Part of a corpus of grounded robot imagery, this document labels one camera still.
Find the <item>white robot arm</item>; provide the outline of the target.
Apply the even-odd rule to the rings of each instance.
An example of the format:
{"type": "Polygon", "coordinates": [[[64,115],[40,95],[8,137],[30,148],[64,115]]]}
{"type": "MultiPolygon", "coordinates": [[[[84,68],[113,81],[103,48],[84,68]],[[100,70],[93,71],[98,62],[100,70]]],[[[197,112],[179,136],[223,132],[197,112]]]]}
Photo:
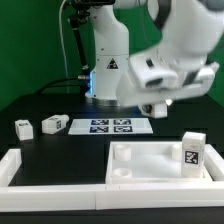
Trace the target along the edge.
{"type": "Polygon", "coordinates": [[[94,30],[96,64],[87,98],[132,107],[209,91],[219,64],[207,56],[224,34],[224,0],[71,0],[71,5],[94,30]],[[131,55],[129,31],[114,11],[141,5],[162,39],[131,55]]]}

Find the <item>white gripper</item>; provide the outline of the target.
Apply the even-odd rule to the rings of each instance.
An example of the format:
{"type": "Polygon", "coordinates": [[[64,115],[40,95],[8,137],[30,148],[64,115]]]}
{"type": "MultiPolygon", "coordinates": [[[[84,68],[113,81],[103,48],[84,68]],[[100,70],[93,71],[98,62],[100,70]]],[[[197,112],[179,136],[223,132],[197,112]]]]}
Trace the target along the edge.
{"type": "Polygon", "coordinates": [[[205,65],[194,73],[188,73],[181,84],[181,73],[173,70],[178,76],[174,89],[152,90],[142,89],[129,67],[117,85],[116,97],[121,106],[133,107],[203,96],[209,91],[218,68],[219,64],[216,62],[205,65]]]}

